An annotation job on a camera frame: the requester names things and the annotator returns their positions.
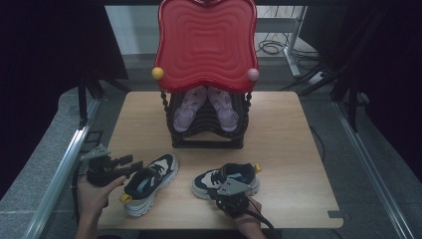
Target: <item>black stand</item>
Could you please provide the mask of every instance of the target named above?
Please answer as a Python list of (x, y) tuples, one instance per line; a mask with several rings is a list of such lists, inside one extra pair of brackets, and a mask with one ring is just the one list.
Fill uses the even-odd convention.
[[(245, 131), (248, 127), (249, 107), (251, 106), (251, 93), (248, 94), (230, 94), (233, 110), (238, 114), (239, 120), (237, 127), (230, 132), (221, 128), (217, 119), (217, 114), (206, 100), (201, 109), (196, 113), (195, 120), (185, 132), (176, 131), (173, 127), (174, 113), (180, 108), (184, 94), (171, 94), (170, 104), (166, 99), (166, 94), (161, 93), (164, 110), (166, 112), (167, 127), (171, 134), (172, 145), (174, 148), (242, 148)], [(225, 140), (194, 140), (194, 136), (200, 132), (210, 131), (222, 136)]]

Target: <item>human hand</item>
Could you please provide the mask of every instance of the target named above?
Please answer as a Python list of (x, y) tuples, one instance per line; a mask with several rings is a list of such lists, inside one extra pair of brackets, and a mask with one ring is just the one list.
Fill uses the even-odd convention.
[(81, 177), (78, 181), (81, 216), (99, 218), (108, 201), (108, 195), (118, 186), (122, 186), (125, 180), (126, 177), (121, 176), (107, 186), (97, 187), (88, 182), (86, 176)]
[[(249, 206), (247, 210), (252, 211), (261, 215), (262, 204), (256, 201), (251, 196), (248, 196), (249, 199)], [(261, 229), (261, 221), (257, 218), (249, 215), (249, 214), (242, 214), (233, 219), (236, 223), (238, 230), (242, 235), (249, 239), (265, 239), (267, 238)]]

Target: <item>yellow ball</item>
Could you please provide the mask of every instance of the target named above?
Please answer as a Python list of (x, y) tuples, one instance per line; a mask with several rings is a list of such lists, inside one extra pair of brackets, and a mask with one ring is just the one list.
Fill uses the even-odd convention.
[(152, 69), (152, 77), (156, 80), (161, 80), (164, 77), (164, 71), (161, 68)]

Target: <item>yellow shoe accent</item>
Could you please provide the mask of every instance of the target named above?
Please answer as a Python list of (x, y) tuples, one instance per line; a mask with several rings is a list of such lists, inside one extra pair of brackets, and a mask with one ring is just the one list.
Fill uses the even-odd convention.
[(126, 194), (126, 193), (122, 194), (121, 197), (120, 197), (120, 202), (123, 203), (123, 204), (129, 203), (129, 202), (131, 202), (131, 200), (132, 200), (132, 197), (129, 194)]
[(255, 164), (254, 169), (255, 169), (255, 174), (263, 170), (259, 163)]

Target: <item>gray floor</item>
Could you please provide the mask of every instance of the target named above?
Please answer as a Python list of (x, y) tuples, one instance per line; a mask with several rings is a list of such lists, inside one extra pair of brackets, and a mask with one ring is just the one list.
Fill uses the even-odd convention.
[[(157, 91), (150, 79), (153, 58), (125, 56), (129, 81), (121, 81), (134, 91)], [(277, 91), (295, 81), (283, 58), (260, 59), (261, 77), (255, 91)], [(102, 83), (105, 98), (101, 101), (91, 131), (103, 133), (107, 145), (125, 94)], [(344, 218), (339, 229), (283, 229), (277, 233), (283, 238), (400, 238), (379, 192), (375, 190), (352, 140), (329, 98), (332, 85), (325, 86), (306, 97), (300, 97), (309, 122), (315, 130), (316, 145), (323, 160), (335, 198)], [(59, 111), (43, 140), (34, 151), (27, 166), (0, 202), (0, 237), (20, 238), (51, 181), (60, 160), (78, 127), (77, 91), (63, 94)], [(422, 238), (422, 185), (397, 152), (389, 145), (364, 113), (357, 111), (358, 135), (364, 143), (381, 179), (397, 203), (413, 232)], [(41, 238), (73, 238), (76, 221), (70, 181), (64, 186)], [(229, 232), (216, 231), (105, 231), (123, 238), (229, 238)]]

